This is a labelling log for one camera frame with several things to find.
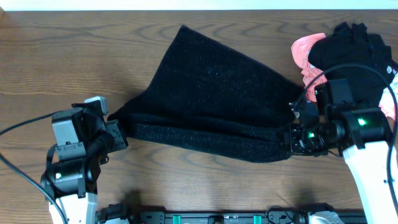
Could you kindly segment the black velvet skirt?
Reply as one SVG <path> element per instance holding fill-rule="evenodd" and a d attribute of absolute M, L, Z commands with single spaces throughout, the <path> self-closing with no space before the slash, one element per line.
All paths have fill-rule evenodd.
<path fill-rule="evenodd" d="M 147 89 L 109 118 L 130 138 L 277 162 L 292 155 L 289 105 L 302 91 L 266 65 L 182 26 Z"/>

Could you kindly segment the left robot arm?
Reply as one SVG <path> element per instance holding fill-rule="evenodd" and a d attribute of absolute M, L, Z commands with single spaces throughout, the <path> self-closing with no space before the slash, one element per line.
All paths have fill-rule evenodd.
<path fill-rule="evenodd" d="M 97 180 L 108 155 L 128 147 L 118 120 L 105 121 L 106 98 L 96 96 L 52 115 L 56 144 L 40 183 L 53 198 L 54 223 L 97 223 Z"/>

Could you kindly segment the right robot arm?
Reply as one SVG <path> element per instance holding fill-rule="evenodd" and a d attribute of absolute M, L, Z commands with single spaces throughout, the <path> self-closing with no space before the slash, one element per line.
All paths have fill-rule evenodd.
<path fill-rule="evenodd" d="M 397 161 L 393 132 L 379 108 L 361 109 L 347 80 L 315 87 L 317 102 L 302 95 L 290 104 L 299 126 L 289 144 L 298 156 L 326 155 L 337 149 L 358 188 L 368 223 L 397 223 Z"/>

